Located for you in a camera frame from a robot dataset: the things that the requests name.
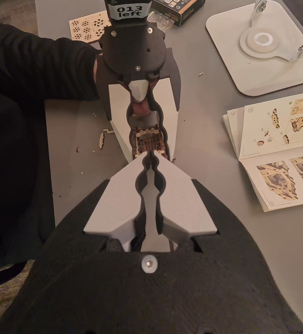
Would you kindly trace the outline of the white instruction booklet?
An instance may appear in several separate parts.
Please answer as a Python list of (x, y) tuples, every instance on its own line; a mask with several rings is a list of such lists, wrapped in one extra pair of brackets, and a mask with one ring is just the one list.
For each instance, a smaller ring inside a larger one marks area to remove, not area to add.
[(264, 212), (303, 205), (303, 94), (222, 116)]

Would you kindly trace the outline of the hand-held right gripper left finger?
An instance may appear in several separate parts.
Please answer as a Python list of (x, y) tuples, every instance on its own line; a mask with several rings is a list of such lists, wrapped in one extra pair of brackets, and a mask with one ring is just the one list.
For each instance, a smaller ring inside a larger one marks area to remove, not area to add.
[(84, 232), (118, 239), (125, 251), (140, 251), (146, 210), (142, 190), (148, 183), (150, 153), (143, 152), (115, 174), (106, 186)]

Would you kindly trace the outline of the clear plastic bag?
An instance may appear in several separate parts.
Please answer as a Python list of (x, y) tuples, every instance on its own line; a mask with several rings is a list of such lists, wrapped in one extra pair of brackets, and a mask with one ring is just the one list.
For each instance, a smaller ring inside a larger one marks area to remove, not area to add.
[(159, 13), (158, 11), (150, 12), (147, 17), (147, 21), (151, 23), (156, 23), (157, 28), (164, 33), (171, 29), (175, 23), (174, 20), (168, 18), (166, 15)]

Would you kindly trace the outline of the black model kit box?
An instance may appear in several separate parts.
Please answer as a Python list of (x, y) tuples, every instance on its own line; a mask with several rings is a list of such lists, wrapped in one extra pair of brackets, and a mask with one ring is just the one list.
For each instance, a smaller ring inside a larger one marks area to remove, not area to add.
[(153, 0), (151, 9), (165, 15), (180, 27), (204, 4), (205, 0)]

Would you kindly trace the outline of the person's left hand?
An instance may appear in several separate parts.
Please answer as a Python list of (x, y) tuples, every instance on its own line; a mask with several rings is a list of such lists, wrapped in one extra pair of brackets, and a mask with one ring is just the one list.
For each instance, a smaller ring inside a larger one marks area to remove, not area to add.
[(147, 99), (142, 102), (133, 101), (132, 108), (135, 117), (143, 117), (151, 112)]

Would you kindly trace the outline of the wooden model car chassis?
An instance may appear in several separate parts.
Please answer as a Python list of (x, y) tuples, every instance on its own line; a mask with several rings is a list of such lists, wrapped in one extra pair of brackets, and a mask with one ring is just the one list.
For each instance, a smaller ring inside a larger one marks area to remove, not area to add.
[[(136, 133), (140, 130), (144, 129), (150, 129), (155, 128), (159, 130), (159, 134), (145, 134), (140, 137), (136, 136)], [(144, 127), (133, 127), (133, 137), (132, 137), (132, 157), (133, 160), (140, 156), (143, 152), (147, 151), (154, 151), (156, 150), (158, 153), (160, 153), (163, 157), (168, 159), (168, 155), (166, 152), (166, 147), (163, 141), (163, 134), (162, 131), (159, 129), (158, 123), (152, 125), (152, 126), (144, 126)]]

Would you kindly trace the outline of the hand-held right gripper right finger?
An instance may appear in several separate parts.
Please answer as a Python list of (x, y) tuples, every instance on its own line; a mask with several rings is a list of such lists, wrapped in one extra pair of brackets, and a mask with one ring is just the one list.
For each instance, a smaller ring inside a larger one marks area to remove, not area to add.
[(195, 236), (213, 235), (217, 227), (203, 203), (191, 177), (153, 151), (158, 234), (178, 245)]

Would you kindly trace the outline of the wooden gear parts sheet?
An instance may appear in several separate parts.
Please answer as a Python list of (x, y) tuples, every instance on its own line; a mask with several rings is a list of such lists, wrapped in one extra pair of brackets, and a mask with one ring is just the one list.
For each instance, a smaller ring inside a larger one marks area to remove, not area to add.
[(97, 42), (104, 34), (104, 28), (110, 25), (107, 11), (70, 20), (71, 39), (85, 43)]

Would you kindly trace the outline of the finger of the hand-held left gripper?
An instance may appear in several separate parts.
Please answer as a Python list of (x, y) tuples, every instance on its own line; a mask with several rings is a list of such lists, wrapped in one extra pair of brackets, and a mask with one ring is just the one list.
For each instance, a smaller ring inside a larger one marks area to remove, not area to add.
[(133, 132), (127, 120), (127, 111), (131, 104), (131, 96), (120, 84), (109, 85), (111, 108), (111, 124), (122, 152), (128, 161), (133, 161), (132, 136)]
[(163, 78), (158, 81), (153, 89), (153, 97), (162, 110), (162, 126), (167, 136), (168, 157), (173, 159), (179, 112), (175, 106), (170, 78)]

